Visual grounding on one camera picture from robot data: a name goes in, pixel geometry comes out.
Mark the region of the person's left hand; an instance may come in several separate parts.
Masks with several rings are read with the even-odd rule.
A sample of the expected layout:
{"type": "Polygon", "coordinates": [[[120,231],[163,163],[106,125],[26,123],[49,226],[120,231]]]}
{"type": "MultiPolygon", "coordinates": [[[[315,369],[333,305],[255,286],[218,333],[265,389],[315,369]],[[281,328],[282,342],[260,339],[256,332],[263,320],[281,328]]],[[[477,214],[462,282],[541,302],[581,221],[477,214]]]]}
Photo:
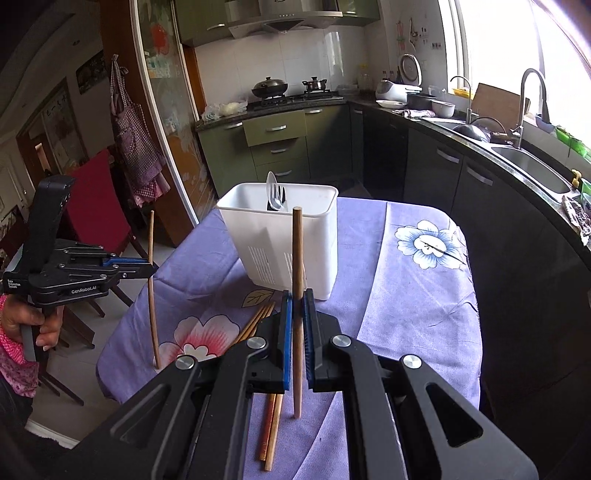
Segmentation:
{"type": "Polygon", "coordinates": [[[1,309],[1,326],[8,338],[22,342],[20,327],[22,325],[38,326],[40,333],[36,345],[48,350],[57,345],[62,323],[63,306],[47,310],[45,313],[29,305],[15,295],[4,295],[1,309]]]}

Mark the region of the pink sleeve forearm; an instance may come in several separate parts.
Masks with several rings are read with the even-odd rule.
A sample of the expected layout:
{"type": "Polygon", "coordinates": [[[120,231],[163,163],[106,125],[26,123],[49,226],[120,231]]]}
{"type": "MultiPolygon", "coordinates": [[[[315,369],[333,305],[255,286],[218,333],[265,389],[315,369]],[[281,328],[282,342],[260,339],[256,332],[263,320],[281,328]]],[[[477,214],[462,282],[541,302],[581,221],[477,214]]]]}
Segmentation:
{"type": "Polygon", "coordinates": [[[20,341],[9,336],[4,325],[7,295],[1,296],[1,374],[18,396],[32,399],[37,389],[38,366],[25,359],[20,341]]]}

